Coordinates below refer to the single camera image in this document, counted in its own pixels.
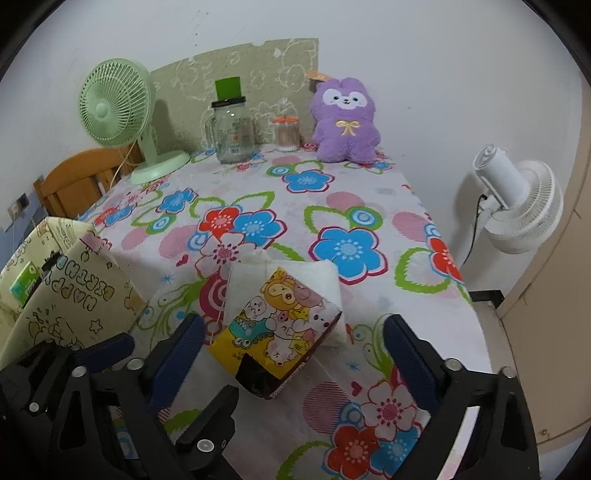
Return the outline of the cartoon print tissue pack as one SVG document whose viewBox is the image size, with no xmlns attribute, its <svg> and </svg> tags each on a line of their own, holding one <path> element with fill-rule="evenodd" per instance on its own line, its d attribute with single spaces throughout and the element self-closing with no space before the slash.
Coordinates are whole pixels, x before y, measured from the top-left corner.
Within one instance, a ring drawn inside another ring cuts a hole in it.
<svg viewBox="0 0 591 480">
<path fill-rule="evenodd" d="M 244 389 L 270 399 L 335 330 L 338 304 L 279 267 L 211 344 L 211 355 Z"/>
</svg>

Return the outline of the white towel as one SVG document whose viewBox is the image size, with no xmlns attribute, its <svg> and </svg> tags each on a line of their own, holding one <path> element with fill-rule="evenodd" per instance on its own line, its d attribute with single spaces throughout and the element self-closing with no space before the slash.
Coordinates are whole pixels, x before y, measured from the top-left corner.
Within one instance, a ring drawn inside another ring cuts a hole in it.
<svg viewBox="0 0 591 480">
<path fill-rule="evenodd" d="M 297 277 L 311 289 L 314 289 L 330 301 L 338 304 L 342 309 L 341 287 L 337 267 L 329 261 L 300 262 L 273 260 L 265 252 L 253 253 L 235 263 L 229 270 L 228 286 L 224 303 L 224 327 L 245 302 L 249 301 L 264 280 L 276 268 L 283 268 L 288 273 Z M 346 322 L 342 313 L 341 320 L 335 330 L 322 346 L 339 347 L 346 340 Z"/>
</svg>

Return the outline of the green tissue pack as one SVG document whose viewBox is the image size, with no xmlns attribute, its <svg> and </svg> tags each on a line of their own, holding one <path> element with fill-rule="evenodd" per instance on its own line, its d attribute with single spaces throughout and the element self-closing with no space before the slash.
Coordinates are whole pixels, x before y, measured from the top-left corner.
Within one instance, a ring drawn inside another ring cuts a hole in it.
<svg viewBox="0 0 591 480">
<path fill-rule="evenodd" d="M 10 286 L 10 293 L 21 307 L 24 307 L 41 281 L 41 271 L 29 261 Z"/>
</svg>

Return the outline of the cream cartoon storage box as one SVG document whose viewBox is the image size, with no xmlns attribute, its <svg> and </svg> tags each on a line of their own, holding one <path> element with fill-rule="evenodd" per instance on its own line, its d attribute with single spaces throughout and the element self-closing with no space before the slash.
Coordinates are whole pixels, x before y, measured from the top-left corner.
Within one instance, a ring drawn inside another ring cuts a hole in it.
<svg viewBox="0 0 591 480">
<path fill-rule="evenodd" d="M 127 332 L 147 301 L 110 251 L 111 243 L 84 222 L 43 219 L 1 271 L 1 366 L 52 342 L 79 350 Z M 24 307 L 10 286 L 32 261 L 41 281 Z"/>
</svg>

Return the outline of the beige wooden door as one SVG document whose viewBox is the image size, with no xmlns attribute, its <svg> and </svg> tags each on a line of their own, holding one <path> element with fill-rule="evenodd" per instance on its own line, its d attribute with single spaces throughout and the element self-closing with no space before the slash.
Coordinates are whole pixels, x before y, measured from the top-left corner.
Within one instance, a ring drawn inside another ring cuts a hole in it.
<svg viewBox="0 0 591 480">
<path fill-rule="evenodd" d="M 539 451 L 590 426 L 590 86 L 582 85 L 579 145 L 557 231 L 500 309 Z"/>
</svg>

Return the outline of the floral tablecloth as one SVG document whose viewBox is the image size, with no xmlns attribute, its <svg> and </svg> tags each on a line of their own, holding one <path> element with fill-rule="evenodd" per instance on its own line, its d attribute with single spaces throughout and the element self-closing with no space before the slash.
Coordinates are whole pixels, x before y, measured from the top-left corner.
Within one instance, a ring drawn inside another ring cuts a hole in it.
<svg viewBox="0 0 591 480">
<path fill-rule="evenodd" d="M 383 345 L 398 313 L 445 358 L 491 366 L 467 287 L 441 233 L 396 164 L 325 164 L 310 150 L 263 147 L 225 166 L 198 154 L 169 177 L 117 184 L 82 215 L 148 300 L 140 351 L 190 312 L 216 336 L 228 274 L 247 254 L 331 261 L 342 341 L 315 353 L 272 400 L 239 396 L 225 455 L 245 479 L 386 479 L 429 416 Z"/>
</svg>

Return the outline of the white standing fan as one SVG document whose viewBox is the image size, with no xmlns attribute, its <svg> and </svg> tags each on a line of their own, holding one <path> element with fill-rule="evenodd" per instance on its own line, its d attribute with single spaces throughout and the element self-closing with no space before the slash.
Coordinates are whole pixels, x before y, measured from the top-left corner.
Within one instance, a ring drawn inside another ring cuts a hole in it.
<svg viewBox="0 0 591 480">
<path fill-rule="evenodd" d="M 505 150 L 488 144 L 473 168 L 486 192 L 477 202 L 472 243 L 486 233 L 497 250 L 518 255 L 538 249 L 551 237 L 563 214 L 564 197 L 547 163 L 513 163 Z"/>
</svg>

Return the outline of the green desk fan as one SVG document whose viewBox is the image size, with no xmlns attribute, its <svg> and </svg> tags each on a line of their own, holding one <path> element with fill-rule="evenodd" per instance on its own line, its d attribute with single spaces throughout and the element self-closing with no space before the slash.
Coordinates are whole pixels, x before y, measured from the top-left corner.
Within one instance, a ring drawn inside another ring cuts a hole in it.
<svg viewBox="0 0 591 480">
<path fill-rule="evenodd" d="M 158 153 L 152 129 L 156 89 L 147 69 L 134 61 L 113 58 L 98 64 L 84 80 L 78 112 L 86 133 L 105 148 L 137 145 L 143 162 L 130 182 L 140 185 L 160 179 L 187 164 L 188 153 Z"/>
</svg>

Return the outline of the glass mason jar mug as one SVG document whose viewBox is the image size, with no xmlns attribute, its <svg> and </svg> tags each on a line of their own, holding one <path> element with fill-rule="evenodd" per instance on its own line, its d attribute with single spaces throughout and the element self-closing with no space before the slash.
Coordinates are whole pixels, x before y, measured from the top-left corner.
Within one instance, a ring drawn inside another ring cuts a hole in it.
<svg viewBox="0 0 591 480">
<path fill-rule="evenodd" d="M 235 164 L 249 160 L 254 151 L 254 133 L 245 96 L 214 101 L 211 108 L 209 124 L 218 161 Z"/>
</svg>

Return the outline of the orange lid toothpick jar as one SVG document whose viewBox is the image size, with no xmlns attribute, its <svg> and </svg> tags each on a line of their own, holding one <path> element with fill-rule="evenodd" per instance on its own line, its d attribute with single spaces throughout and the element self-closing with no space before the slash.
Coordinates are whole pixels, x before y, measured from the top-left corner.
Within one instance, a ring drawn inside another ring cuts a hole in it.
<svg viewBox="0 0 591 480">
<path fill-rule="evenodd" d="M 273 120 L 273 142 L 283 152 L 297 151 L 301 145 L 300 120 L 283 116 Z"/>
</svg>

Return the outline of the green cup on jar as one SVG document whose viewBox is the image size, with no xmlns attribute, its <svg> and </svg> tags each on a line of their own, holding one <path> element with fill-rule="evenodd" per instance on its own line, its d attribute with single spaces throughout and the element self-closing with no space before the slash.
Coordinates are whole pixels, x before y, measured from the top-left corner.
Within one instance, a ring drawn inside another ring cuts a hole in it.
<svg viewBox="0 0 591 480">
<path fill-rule="evenodd" d="M 242 84 L 237 76 L 215 80 L 214 86 L 218 101 L 242 97 Z"/>
</svg>

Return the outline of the purple plush bunny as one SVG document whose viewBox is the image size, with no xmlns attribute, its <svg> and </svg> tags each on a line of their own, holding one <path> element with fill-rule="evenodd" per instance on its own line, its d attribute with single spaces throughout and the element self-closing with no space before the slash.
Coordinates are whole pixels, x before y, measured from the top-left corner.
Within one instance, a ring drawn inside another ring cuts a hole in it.
<svg viewBox="0 0 591 480">
<path fill-rule="evenodd" d="M 318 145 L 318 159 L 359 165 L 376 162 L 381 135 L 374 124 L 375 102 L 356 78 L 318 83 L 311 99 L 315 129 L 311 141 Z"/>
</svg>

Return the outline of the green cartoon cardboard panel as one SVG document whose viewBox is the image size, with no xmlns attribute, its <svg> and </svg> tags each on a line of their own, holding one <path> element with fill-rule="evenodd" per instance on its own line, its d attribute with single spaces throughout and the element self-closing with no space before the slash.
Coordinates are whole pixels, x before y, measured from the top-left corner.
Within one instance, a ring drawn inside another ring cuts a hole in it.
<svg viewBox="0 0 591 480">
<path fill-rule="evenodd" d="M 152 119 L 160 152 L 208 147 L 212 103 L 245 97 L 257 144 L 273 141 L 273 120 L 294 117 L 301 138 L 311 138 L 311 80 L 318 69 L 317 38 L 267 40 L 212 50 L 151 72 L 156 104 Z"/>
</svg>

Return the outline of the wall power socket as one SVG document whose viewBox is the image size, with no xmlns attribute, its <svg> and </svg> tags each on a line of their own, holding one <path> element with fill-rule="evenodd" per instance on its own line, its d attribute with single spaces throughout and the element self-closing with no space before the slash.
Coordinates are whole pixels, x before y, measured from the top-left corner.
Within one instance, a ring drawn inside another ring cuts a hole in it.
<svg viewBox="0 0 591 480">
<path fill-rule="evenodd" d="M 12 219 L 18 218 L 29 207 L 30 201 L 26 193 L 20 195 L 8 208 L 8 213 Z"/>
</svg>

